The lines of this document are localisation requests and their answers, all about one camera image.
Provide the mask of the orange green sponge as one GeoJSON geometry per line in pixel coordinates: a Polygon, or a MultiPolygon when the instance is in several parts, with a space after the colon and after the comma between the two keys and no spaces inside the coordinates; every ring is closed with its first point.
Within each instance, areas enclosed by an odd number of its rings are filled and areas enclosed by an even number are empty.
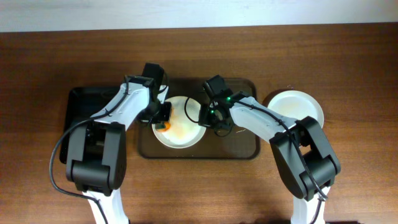
{"type": "Polygon", "coordinates": [[[168,131],[170,127],[171,124],[168,121],[162,121],[160,123],[155,124],[155,130],[160,133],[168,131]]]}

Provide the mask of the pale green plate with ketchup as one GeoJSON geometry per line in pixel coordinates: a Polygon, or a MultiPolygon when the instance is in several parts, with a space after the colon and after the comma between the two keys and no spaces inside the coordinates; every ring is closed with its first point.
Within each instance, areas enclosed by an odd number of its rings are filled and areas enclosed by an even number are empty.
{"type": "Polygon", "coordinates": [[[271,98],[267,107],[276,113],[299,120],[311,116],[321,127],[325,122],[323,110],[318,101],[302,91],[281,91],[271,98]]]}

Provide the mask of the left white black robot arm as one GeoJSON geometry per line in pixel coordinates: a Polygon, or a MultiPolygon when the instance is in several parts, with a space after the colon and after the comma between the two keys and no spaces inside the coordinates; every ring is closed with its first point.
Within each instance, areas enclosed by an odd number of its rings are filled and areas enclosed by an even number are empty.
{"type": "Polygon", "coordinates": [[[68,143],[66,177],[90,203],[97,223],[129,223],[121,200],[126,175],[126,131],[135,119],[167,121],[163,74],[128,78],[114,98],[77,126],[68,143]]]}

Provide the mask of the cream plate with ketchup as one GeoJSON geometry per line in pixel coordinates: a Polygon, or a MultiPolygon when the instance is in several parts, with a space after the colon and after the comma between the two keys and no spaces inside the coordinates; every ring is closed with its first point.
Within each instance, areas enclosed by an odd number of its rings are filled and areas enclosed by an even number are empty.
{"type": "Polygon", "coordinates": [[[204,136],[206,128],[195,123],[198,121],[201,104],[186,96],[174,96],[166,99],[172,104],[169,123],[171,127],[166,132],[158,132],[152,125],[155,137],[165,146],[173,149],[184,149],[193,146],[204,136]]]}

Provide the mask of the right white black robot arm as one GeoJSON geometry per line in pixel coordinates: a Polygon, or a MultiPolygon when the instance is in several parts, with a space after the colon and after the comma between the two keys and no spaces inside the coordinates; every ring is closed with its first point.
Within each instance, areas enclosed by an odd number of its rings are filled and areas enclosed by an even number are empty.
{"type": "Polygon", "coordinates": [[[318,121],[297,120],[262,106],[243,93],[213,95],[198,123],[215,131],[239,126],[268,142],[280,178],[294,197],[291,223],[324,223],[327,194],[340,162],[318,121]]]}

